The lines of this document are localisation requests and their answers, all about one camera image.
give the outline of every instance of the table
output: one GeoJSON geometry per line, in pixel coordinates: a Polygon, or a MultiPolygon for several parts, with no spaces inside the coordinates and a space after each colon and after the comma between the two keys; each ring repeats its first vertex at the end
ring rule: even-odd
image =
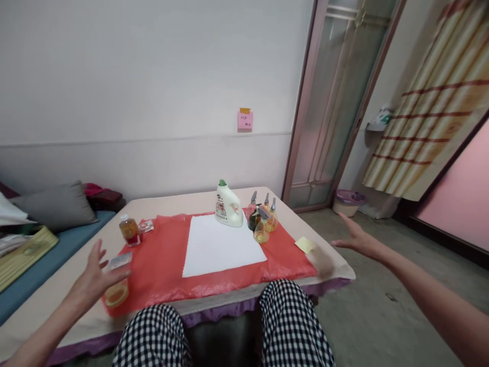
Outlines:
{"type": "MultiPolygon", "coordinates": [[[[270,200],[275,196],[266,187],[239,189],[233,192],[246,206],[255,190],[258,192],[257,202],[263,202],[267,192],[270,192],[270,200]]],[[[353,269],[334,248],[278,198],[276,205],[279,222],[295,240],[305,236],[317,245],[307,257],[317,269],[318,276],[296,280],[306,293],[322,296],[327,291],[345,286],[355,279],[353,269]]],[[[142,219],[156,218],[157,215],[198,214],[210,212],[214,208],[215,191],[131,201],[0,327],[0,361],[10,358],[61,303],[83,272],[88,254],[98,238],[103,240],[107,258],[117,256],[124,246],[119,230],[121,214],[128,214],[130,218],[139,222],[142,219]]],[[[191,327],[202,321],[216,321],[222,316],[238,316],[255,309],[257,299],[265,286],[266,283],[255,284],[221,295],[172,302],[171,305],[182,315],[184,324],[191,327]]],[[[86,352],[95,354],[116,345],[125,324],[132,316],[131,314],[112,319],[105,313],[101,302],[97,302],[63,338],[49,363],[61,363],[86,352]]]]}

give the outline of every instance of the gray pillow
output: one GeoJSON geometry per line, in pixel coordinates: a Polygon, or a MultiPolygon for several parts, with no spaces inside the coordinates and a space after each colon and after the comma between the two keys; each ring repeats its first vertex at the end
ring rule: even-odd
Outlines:
{"type": "Polygon", "coordinates": [[[88,204],[81,181],[19,196],[10,201],[54,233],[98,222],[88,204]]]}

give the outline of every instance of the curtain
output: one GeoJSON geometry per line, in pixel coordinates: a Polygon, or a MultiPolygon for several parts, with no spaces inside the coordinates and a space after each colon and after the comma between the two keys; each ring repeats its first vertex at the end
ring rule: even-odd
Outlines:
{"type": "Polygon", "coordinates": [[[488,5],[453,1],[438,20],[363,184],[418,201],[488,108],[488,5]]]}

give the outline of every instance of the purple table skirt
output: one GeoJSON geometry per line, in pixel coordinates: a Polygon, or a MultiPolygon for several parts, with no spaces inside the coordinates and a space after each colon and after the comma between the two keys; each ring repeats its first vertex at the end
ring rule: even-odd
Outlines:
{"type": "MultiPolygon", "coordinates": [[[[303,286],[302,289],[309,296],[320,297],[326,294],[328,291],[342,288],[351,282],[351,279],[334,278],[320,284],[303,286]]],[[[217,321],[224,316],[240,316],[246,311],[255,310],[257,305],[258,298],[253,298],[247,301],[191,313],[183,316],[182,319],[186,327],[192,327],[205,321],[217,321]]],[[[117,331],[111,334],[88,339],[80,343],[57,348],[51,355],[48,365],[51,366],[54,364],[60,364],[85,353],[96,355],[107,348],[116,346],[119,343],[121,336],[122,331],[117,331]]]]}

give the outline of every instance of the door frame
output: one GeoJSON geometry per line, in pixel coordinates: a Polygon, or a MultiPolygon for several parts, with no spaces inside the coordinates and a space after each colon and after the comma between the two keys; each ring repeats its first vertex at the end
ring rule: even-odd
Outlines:
{"type": "Polygon", "coordinates": [[[460,144],[452,157],[448,160],[447,164],[441,169],[438,176],[433,180],[428,189],[425,191],[419,201],[411,201],[401,199],[397,209],[392,216],[392,219],[405,225],[406,227],[414,230],[415,232],[429,238],[436,242],[440,246],[443,246],[456,254],[466,258],[467,260],[479,265],[480,267],[489,270],[489,252],[475,246],[467,241],[464,241],[450,233],[447,233],[435,226],[432,226],[421,219],[418,219],[417,215],[426,201],[431,196],[432,192],[436,189],[438,184],[442,181],[445,174],[453,166],[458,157],[463,153],[465,148],[470,144],[472,139],[477,135],[479,130],[485,123],[489,123],[489,109],[482,116],[477,125],[472,129],[465,140],[460,144]]]}
{"type": "MultiPolygon", "coordinates": [[[[303,206],[294,209],[296,213],[302,213],[312,210],[324,209],[331,206],[333,200],[333,193],[338,188],[341,176],[346,167],[346,162],[350,156],[351,150],[353,148],[353,143],[357,137],[360,125],[362,124],[365,111],[367,109],[368,103],[370,102],[370,97],[372,95],[375,83],[377,82],[378,75],[380,74],[382,65],[386,58],[387,51],[391,44],[392,38],[394,36],[395,30],[401,18],[402,11],[404,10],[404,5],[407,0],[398,0],[396,7],[394,9],[389,27],[387,28],[384,41],[379,50],[377,60],[375,61],[372,73],[370,75],[365,94],[360,103],[360,107],[355,118],[355,123],[351,129],[350,135],[348,137],[344,153],[342,155],[338,170],[336,172],[336,177],[333,180],[328,198],[325,203],[303,206]]],[[[301,87],[299,89],[299,94],[297,96],[297,107],[295,114],[294,126],[292,129],[292,141],[289,148],[289,157],[287,160],[287,168],[285,171],[284,185],[282,189],[282,201],[289,205],[290,203],[290,190],[292,187],[292,180],[295,171],[295,165],[297,164],[297,155],[299,152],[299,144],[301,141],[301,135],[306,123],[307,107],[309,106],[309,98],[311,96],[311,88],[314,77],[314,71],[316,69],[317,54],[319,52],[319,46],[321,43],[322,29],[324,26],[324,19],[326,11],[328,9],[329,0],[316,0],[313,7],[313,15],[311,17],[312,24],[310,28],[308,46],[306,48],[305,62],[303,67],[301,87]]]]}

